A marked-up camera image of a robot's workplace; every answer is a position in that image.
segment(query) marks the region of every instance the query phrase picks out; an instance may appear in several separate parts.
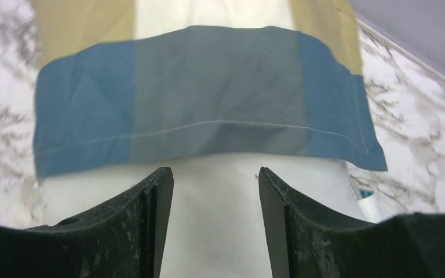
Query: white marble table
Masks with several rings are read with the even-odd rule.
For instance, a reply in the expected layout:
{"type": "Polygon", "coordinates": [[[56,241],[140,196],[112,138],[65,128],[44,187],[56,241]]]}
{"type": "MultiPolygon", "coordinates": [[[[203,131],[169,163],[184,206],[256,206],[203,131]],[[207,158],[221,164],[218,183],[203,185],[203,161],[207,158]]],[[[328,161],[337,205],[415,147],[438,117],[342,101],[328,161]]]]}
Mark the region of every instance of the white marble table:
{"type": "MultiPolygon", "coordinates": [[[[349,165],[375,192],[383,217],[445,212],[445,83],[361,32],[371,113],[389,171],[349,165]]],[[[40,225],[46,203],[34,178],[33,92],[39,43],[26,0],[0,0],[0,225],[40,225]]]]}

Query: gray background surface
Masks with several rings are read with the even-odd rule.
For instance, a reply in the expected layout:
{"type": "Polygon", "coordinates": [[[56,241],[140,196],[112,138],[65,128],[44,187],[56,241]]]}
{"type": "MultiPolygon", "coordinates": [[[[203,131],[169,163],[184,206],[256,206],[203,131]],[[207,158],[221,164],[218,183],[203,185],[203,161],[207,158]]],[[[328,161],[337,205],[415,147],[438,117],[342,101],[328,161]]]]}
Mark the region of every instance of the gray background surface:
{"type": "Polygon", "coordinates": [[[445,0],[350,0],[365,24],[445,75],[445,0]]]}

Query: marble countertop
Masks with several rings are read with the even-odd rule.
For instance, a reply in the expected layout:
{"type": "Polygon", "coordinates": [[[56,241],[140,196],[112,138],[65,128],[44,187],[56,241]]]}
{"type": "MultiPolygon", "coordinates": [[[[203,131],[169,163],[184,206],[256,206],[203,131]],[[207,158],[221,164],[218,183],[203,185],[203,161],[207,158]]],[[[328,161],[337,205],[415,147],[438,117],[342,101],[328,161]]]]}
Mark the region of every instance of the marble countertop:
{"type": "MultiPolygon", "coordinates": [[[[445,212],[445,83],[361,30],[364,78],[389,166],[349,165],[351,183],[374,191],[383,217],[445,212]]],[[[0,225],[41,224],[32,157],[39,41],[26,0],[0,0],[0,225]]]]}

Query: gray fabric section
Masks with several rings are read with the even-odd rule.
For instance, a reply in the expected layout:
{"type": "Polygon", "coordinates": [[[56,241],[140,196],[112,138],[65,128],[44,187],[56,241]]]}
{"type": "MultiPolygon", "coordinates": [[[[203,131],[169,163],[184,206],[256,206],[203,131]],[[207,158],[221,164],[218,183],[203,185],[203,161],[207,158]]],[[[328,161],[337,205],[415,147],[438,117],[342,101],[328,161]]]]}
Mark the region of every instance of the gray fabric section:
{"type": "Polygon", "coordinates": [[[296,32],[275,27],[195,26],[137,41],[130,161],[307,155],[307,129],[287,128],[306,126],[298,46],[296,32]]]}

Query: white fabric section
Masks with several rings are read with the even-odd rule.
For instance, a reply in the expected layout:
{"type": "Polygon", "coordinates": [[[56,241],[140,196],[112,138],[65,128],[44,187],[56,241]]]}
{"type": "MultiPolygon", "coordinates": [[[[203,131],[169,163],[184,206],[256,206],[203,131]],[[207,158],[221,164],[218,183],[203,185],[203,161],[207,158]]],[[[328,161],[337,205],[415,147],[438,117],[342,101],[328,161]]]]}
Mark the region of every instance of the white fabric section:
{"type": "Polygon", "coordinates": [[[271,278],[257,175],[269,167],[293,188],[364,220],[345,162],[230,153],[130,164],[50,178],[43,183],[49,225],[138,183],[160,166],[174,173],[162,278],[271,278]]]}
{"type": "Polygon", "coordinates": [[[295,30],[288,0],[137,0],[135,38],[192,25],[295,30]]]}
{"type": "Polygon", "coordinates": [[[369,222],[379,223],[383,220],[374,194],[364,199],[358,200],[358,204],[362,212],[364,213],[364,216],[369,222]]]}

